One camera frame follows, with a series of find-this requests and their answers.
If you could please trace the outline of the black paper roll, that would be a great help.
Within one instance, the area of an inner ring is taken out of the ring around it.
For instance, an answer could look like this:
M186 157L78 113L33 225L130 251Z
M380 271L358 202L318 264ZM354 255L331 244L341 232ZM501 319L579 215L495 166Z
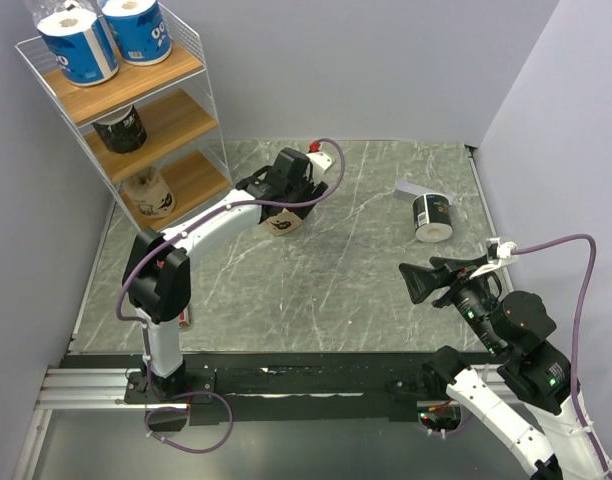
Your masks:
M453 234L449 199L439 193L425 193L413 204L415 237L423 243L448 240Z
M134 152L147 140L146 129L134 105L107 115L92 125L105 148L113 153Z

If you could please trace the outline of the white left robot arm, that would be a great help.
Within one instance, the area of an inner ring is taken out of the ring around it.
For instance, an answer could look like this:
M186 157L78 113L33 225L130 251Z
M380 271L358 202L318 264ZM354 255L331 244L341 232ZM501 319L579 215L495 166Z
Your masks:
M299 226L325 194L332 157L313 143L307 153L286 147L275 161L237 182L213 207L161 232L146 229L134 240L120 299L134 308L143 331L141 371L160 401L187 388L179 317L191 299L191 264L261 223L277 234Z

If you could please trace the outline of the brown paper roll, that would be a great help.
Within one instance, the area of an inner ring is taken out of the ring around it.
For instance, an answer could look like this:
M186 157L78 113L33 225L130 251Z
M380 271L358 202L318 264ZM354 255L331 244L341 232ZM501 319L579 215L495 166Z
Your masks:
M264 222L268 231L276 236L284 236L298 229L303 219L297 211L284 208L280 213L270 216Z
M130 176L123 181L122 188L138 212L147 218L167 217L175 207L172 189L156 167Z

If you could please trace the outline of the blue monster paper roll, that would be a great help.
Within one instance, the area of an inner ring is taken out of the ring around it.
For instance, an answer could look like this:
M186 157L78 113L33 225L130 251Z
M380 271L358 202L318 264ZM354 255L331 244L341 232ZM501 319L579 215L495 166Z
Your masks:
M109 0L98 5L123 60L150 66L167 59L172 42L156 0Z

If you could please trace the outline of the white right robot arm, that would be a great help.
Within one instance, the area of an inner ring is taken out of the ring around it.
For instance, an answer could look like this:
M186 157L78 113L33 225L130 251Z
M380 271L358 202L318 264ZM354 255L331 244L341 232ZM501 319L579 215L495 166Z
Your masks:
M498 374L537 423L518 415L449 346L425 362L425 391L467 408L531 479L612 479L612 461L587 415L573 364L548 340L556 324L542 299L524 291L503 294L484 263L433 257L427 267L402 263L398 269L414 304L440 291L433 307L454 307L487 352L500 357Z

